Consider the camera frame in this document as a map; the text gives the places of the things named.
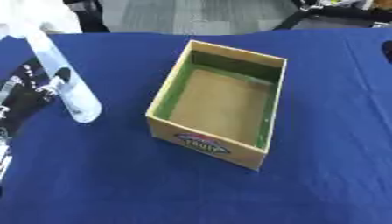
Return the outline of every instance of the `box bottom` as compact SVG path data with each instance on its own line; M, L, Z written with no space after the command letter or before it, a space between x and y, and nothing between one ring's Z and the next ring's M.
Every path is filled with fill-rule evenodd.
M170 121L256 146L272 83L196 66Z

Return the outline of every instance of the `green inner wall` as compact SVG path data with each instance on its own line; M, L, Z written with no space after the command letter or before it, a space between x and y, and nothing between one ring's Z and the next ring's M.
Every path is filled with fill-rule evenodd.
M246 81L268 81L273 83L270 88L269 98L264 106L262 123L260 124L258 138L255 145L263 148L270 129L270 118L277 92L277 83L280 78L281 68L260 65L248 61L230 59L204 52L192 51L179 69L178 75L169 90L154 112L154 116L169 120L179 97L183 93L186 83L196 69L207 70L216 74L230 76Z

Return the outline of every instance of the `table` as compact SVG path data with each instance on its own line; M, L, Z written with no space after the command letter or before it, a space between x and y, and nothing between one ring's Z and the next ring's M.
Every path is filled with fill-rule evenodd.
M79 124L57 101L25 124L2 224L392 221L390 29L52 37L104 111ZM190 38L289 59L260 172L151 137L144 112ZM32 56L10 38L0 53L2 75Z

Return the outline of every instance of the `floor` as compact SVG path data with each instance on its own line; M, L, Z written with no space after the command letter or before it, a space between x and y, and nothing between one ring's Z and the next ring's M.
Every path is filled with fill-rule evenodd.
M291 0L101 0L112 32L226 35L268 31L296 10ZM297 28L352 27L306 20Z

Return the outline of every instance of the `label on box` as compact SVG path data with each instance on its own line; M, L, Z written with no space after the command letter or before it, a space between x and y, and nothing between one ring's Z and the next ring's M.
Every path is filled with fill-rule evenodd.
M219 145L211 137L203 136L200 134L185 133L175 135L182 141L186 146L195 148L196 150L203 151L210 154L228 154L230 153L225 147Z

